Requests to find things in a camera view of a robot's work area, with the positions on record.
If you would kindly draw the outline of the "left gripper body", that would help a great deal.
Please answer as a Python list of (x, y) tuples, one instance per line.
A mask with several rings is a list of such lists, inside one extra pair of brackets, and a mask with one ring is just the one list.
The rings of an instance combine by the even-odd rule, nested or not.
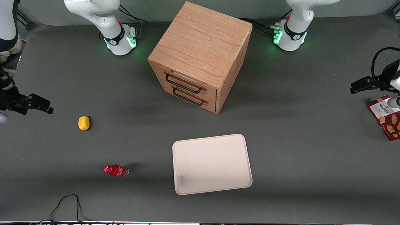
[(382, 88), (399, 93), (399, 64), (400, 60), (395, 60), (385, 66), (380, 75), (376, 77)]

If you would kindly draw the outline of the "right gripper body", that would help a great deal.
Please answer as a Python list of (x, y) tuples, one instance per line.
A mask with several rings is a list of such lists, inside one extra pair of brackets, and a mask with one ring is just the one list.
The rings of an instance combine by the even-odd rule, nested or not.
[(28, 112), (28, 96), (19, 93), (16, 86), (11, 88), (1, 88), (1, 110), (13, 111), (19, 114), (27, 114)]

